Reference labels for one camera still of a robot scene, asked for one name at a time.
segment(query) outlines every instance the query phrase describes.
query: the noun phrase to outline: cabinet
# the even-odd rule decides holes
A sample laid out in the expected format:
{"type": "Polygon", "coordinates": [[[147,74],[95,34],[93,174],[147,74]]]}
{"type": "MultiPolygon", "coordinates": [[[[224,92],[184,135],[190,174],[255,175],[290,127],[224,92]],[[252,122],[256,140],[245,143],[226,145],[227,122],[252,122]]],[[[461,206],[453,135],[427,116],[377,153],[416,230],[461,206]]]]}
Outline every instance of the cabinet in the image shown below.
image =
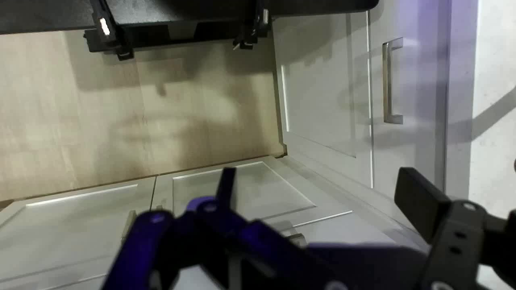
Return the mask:
{"type": "MultiPolygon", "coordinates": [[[[274,22],[289,156],[227,164],[239,167],[242,216],[279,232],[293,227],[308,241],[397,243],[390,235],[405,233],[400,225],[363,220],[376,212],[355,212],[358,203],[345,196],[392,198],[401,166],[442,187],[448,63],[440,45],[448,27],[440,9],[432,0],[389,0],[369,13],[274,22]]],[[[100,285],[129,212],[179,216],[192,198],[216,191],[221,167],[14,203],[0,212],[0,251],[14,261],[0,262],[0,288],[100,285]]],[[[185,277],[200,282],[195,269],[185,277]]]]}

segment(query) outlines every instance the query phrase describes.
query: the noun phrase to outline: black clamp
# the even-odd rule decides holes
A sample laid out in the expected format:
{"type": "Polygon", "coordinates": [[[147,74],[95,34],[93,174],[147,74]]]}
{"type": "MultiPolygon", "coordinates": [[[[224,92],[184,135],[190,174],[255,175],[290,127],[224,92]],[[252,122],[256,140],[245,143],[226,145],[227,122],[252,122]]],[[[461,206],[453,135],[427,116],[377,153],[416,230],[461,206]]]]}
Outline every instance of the black clamp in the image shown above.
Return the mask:
{"type": "Polygon", "coordinates": [[[505,220],[472,201],[450,199],[410,167],[400,169],[395,203],[432,245],[422,288],[476,288],[479,264],[516,288],[516,211],[505,220]]]}
{"type": "Polygon", "coordinates": [[[92,0],[92,8],[98,38],[106,50],[116,53],[121,61],[134,58],[134,51],[126,45],[123,29],[116,25],[106,0],[92,0]]]}
{"type": "Polygon", "coordinates": [[[232,42],[234,50],[252,50],[258,37],[266,37],[271,30],[269,0],[247,0],[240,34],[232,42]]]}

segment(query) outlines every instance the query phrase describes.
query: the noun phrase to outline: cabinet handle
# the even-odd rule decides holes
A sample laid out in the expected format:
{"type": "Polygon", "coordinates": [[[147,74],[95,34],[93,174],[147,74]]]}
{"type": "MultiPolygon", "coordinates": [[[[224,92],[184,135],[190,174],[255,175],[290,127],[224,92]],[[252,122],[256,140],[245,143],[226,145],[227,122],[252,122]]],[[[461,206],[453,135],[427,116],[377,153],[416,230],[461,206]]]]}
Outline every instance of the cabinet handle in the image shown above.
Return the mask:
{"type": "Polygon", "coordinates": [[[384,122],[403,124],[401,114],[392,112],[392,50],[403,48],[403,38],[395,38],[382,45],[384,59],[384,122]]]}

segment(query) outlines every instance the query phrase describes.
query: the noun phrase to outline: wooden panel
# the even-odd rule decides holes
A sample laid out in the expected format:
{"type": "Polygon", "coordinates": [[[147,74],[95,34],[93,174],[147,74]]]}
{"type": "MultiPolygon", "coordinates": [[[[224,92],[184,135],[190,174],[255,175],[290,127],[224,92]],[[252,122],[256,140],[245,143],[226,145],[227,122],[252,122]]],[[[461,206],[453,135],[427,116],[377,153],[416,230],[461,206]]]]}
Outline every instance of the wooden panel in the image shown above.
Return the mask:
{"type": "Polygon", "coordinates": [[[0,37],[0,199],[281,154],[272,45],[87,51],[82,32],[0,37]]]}

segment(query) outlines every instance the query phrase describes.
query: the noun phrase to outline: screw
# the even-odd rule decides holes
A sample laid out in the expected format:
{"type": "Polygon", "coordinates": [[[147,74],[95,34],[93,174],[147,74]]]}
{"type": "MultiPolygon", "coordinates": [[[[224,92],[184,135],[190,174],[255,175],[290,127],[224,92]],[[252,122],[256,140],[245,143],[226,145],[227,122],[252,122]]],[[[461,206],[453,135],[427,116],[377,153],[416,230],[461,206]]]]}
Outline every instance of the screw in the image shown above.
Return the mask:
{"type": "Polygon", "coordinates": [[[510,212],[510,217],[508,217],[505,227],[506,227],[506,230],[510,230],[510,232],[516,232],[516,209],[513,209],[513,211],[510,212]]]}
{"type": "Polygon", "coordinates": [[[453,286],[445,282],[435,280],[432,283],[432,290],[453,290],[453,286]]]}
{"type": "Polygon", "coordinates": [[[326,283],[324,290],[348,290],[348,286],[345,286],[342,282],[339,280],[331,280],[326,283]]]}
{"type": "Polygon", "coordinates": [[[152,219],[150,219],[150,222],[153,222],[153,224],[160,224],[160,222],[163,222],[164,220],[164,214],[155,214],[152,219]]]}
{"type": "Polygon", "coordinates": [[[477,208],[471,203],[464,203],[464,208],[469,209],[469,211],[477,211],[477,208]]]}
{"type": "Polygon", "coordinates": [[[214,212],[216,211],[216,204],[210,203],[203,208],[206,212],[214,212]]]}

